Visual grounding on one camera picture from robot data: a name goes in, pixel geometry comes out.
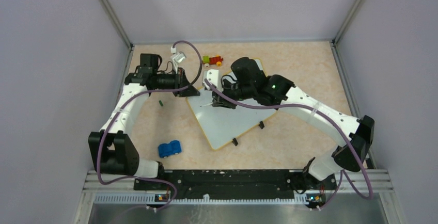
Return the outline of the yellow-framed whiteboard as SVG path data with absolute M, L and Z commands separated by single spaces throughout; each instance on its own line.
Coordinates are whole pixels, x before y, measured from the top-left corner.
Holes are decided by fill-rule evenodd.
M 262 63 L 259 59 L 249 59 L 249 68 L 254 72 L 263 71 Z M 221 75 L 235 76 L 233 66 L 247 65 L 244 60 L 236 60 L 233 62 L 231 72 Z M 200 105 L 212 103 L 213 91 L 204 90 L 204 87 L 199 89 L 200 96 L 187 97 L 187 103 L 195 115 L 210 147 L 213 150 L 222 148 L 223 146 L 232 143 L 234 138 L 238 138 L 250 129 L 258 126 L 260 121 L 265 121 L 275 113 L 274 109 L 250 109 L 242 106 L 236 106 L 235 109 L 222 107 L 200 107 Z

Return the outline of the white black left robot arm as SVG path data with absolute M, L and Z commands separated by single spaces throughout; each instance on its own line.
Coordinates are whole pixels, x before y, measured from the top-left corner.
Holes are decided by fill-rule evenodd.
M 199 96 L 199 91 L 187 80 L 185 70 L 178 66 L 186 58 L 183 52 L 174 53 L 169 73 L 159 71 L 162 57 L 141 54 L 140 64 L 124 80 L 121 97 L 107 122 L 99 131 L 91 132 L 88 144 L 96 171 L 145 177 L 152 189 L 165 185 L 166 176 L 159 172 L 160 163 L 142 159 L 130 135 L 140 110 L 152 92 L 167 90 L 176 97 Z

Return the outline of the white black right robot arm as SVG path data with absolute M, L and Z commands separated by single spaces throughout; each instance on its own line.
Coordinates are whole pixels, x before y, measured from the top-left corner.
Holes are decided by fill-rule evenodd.
M 306 94 L 291 80 L 278 74 L 266 75 L 254 59 L 239 58 L 231 70 L 231 80 L 218 70 L 208 70 L 204 75 L 203 85 L 213 92 L 214 107 L 279 110 L 335 141 L 333 149 L 312 158 L 304 167 L 306 187 L 316 189 L 337 172 L 364 172 L 363 163 L 373 141 L 375 121 L 371 117 L 343 114 Z

